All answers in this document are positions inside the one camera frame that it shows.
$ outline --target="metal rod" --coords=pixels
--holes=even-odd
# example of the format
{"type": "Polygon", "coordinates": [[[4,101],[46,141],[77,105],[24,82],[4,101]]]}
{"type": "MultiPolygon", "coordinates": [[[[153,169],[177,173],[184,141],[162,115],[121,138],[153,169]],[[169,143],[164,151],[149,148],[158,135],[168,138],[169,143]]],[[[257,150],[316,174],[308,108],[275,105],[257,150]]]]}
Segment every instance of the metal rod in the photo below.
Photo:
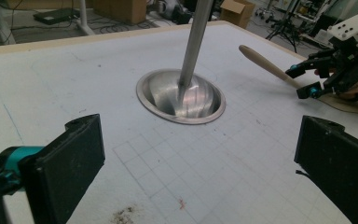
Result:
{"type": "Polygon", "coordinates": [[[197,58],[199,57],[200,47],[203,35],[205,33],[206,23],[211,13],[213,0],[199,0],[196,6],[196,12],[191,25],[190,37],[188,38],[185,59],[183,61],[182,72],[179,79],[179,85],[187,88],[190,85],[194,74],[197,58]]]}

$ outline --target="silver bowl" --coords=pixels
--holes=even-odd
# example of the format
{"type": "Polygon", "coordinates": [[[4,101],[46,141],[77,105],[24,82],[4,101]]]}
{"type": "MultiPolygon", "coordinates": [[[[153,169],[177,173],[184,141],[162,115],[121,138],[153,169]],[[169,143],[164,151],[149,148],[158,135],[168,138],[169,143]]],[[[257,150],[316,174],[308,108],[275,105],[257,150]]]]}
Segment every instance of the silver bowl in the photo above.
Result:
{"type": "Polygon", "coordinates": [[[136,86],[141,103],[161,118],[184,124],[202,124],[225,110],[223,93],[194,74],[186,89],[179,85],[180,69],[161,69],[143,76],[136,86]]]}

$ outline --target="black tripod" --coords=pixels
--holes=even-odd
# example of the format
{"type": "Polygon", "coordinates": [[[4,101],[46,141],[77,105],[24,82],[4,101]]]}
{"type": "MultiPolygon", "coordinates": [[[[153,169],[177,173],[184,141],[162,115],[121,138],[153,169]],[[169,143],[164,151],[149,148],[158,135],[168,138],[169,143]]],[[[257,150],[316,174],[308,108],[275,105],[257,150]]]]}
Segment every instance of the black tripod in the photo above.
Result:
{"type": "Polygon", "coordinates": [[[296,29],[295,26],[292,24],[292,16],[295,14],[295,10],[298,6],[298,3],[300,2],[300,0],[292,0],[289,4],[289,7],[286,10],[286,13],[283,16],[283,19],[281,19],[280,21],[275,21],[275,24],[272,25],[272,27],[274,27],[274,31],[272,31],[271,34],[269,34],[266,39],[270,40],[272,39],[272,37],[274,37],[275,35],[281,35],[284,38],[286,38],[290,44],[292,44],[293,48],[295,48],[295,53],[297,53],[297,48],[296,48],[296,41],[295,41],[295,34],[296,34],[296,29]],[[291,33],[292,38],[290,38],[287,33],[286,30],[289,30],[291,33]]]}

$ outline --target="cardboard box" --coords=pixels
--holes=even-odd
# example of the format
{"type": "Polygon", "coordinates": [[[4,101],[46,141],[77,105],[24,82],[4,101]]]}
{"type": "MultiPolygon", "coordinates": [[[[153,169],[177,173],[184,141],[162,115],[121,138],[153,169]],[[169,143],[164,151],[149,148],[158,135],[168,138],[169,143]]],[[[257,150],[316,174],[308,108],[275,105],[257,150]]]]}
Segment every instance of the cardboard box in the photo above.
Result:
{"type": "Polygon", "coordinates": [[[220,20],[229,21],[245,29],[253,15],[255,4],[245,0],[225,0],[220,7],[220,20]]]}
{"type": "Polygon", "coordinates": [[[93,5],[96,14],[127,24],[146,19],[145,0],[94,0],[93,5]]]}
{"type": "MultiPolygon", "coordinates": [[[[0,0],[0,5],[10,9],[59,9],[72,7],[72,0],[0,0]]],[[[86,7],[92,7],[92,0],[86,0],[86,7]]],[[[78,0],[74,0],[74,8],[80,8],[78,0]]]]}

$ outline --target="gray floor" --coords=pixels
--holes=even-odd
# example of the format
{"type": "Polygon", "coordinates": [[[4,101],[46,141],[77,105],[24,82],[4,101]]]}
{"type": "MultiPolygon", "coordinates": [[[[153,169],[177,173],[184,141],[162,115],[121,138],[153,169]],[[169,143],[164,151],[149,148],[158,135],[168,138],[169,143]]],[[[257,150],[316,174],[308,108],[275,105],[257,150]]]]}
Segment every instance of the gray floor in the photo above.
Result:
{"type": "MultiPolygon", "coordinates": [[[[11,10],[3,8],[5,20],[7,25],[12,28],[12,34],[17,44],[83,35],[82,32],[77,29],[75,20],[54,25],[46,25],[42,22],[35,21],[33,15],[43,11],[46,10],[11,10]]],[[[275,11],[275,19],[280,19],[282,16],[283,13],[275,11]]],[[[88,24],[97,35],[174,25],[172,22],[162,20],[155,13],[149,14],[147,20],[141,24],[127,25],[101,17],[95,14],[92,9],[88,9],[88,24]]],[[[264,38],[273,31],[271,24],[272,22],[266,23],[260,16],[254,14],[246,29],[264,38]]],[[[280,35],[275,35],[272,37],[271,41],[286,49],[295,51],[289,41],[280,35]]],[[[309,54],[320,50],[317,46],[311,45],[305,41],[296,42],[296,49],[297,53],[304,57],[308,57],[309,54]]]]}

